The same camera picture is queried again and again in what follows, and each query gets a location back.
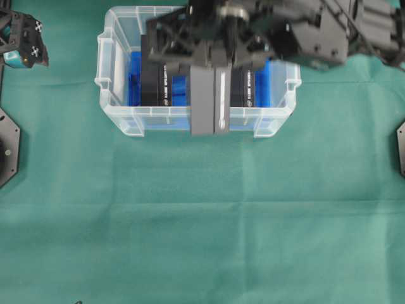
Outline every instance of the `blue object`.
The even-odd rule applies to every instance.
[[[271,67],[270,61],[266,62],[265,68],[255,74],[254,100],[257,108],[271,107]]]
[[[132,52],[131,54],[131,69],[128,76],[129,92],[128,105],[140,106],[140,71],[142,58],[140,52]]]
[[[173,106],[187,106],[187,78],[173,77],[171,83],[171,101]]]

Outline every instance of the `black mechanical part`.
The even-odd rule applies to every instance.
[[[20,128],[0,109],[0,187],[18,172]]]
[[[48,66],[48,53],[41,32],[42,24],[33,16],[0,8],[0,54],[18,51],[23,67]],[[7,64],[4,58],[1,63]]]
[[[397,130],[399,163],[401,165],[401,175],[405,177],[405,123]]]
[[[404,70],[404,0],[400,8],[376,0],[189,0],[149,20],[146,30],[147,58],[161,64],[255,72],[270,59],[328,70],[366,54]],[[191,79],[192,108],[206,102],[192,92],[194,84]],[[206,87],[215,96],[218,84]],[[209,111],[196,112],[192,119],[212,121]]]

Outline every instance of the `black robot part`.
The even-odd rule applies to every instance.
[[[367,54],[401,68],[405,2],[190,0],[147,22],[149,59],[257,70],[270,58],[326,70]]]

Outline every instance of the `green tablecloth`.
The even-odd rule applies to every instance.
[[[93,81],[104,14],[180,3],[14,0],[51,66],[4,75],[23,135],[0,190],[0,303],[404,303],[405,75],[361,56],[303,68],[273,139],[125,137]]]

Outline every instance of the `blue foam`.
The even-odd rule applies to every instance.
[[[128,105],[140,106],[140,71],[142,58],[140,52],[131,54],[131,69],[128,76]]]
[[[271,67],[270,61],[266,62],[265,68],[255,73],[255,102],[258,108],[271,107]]]

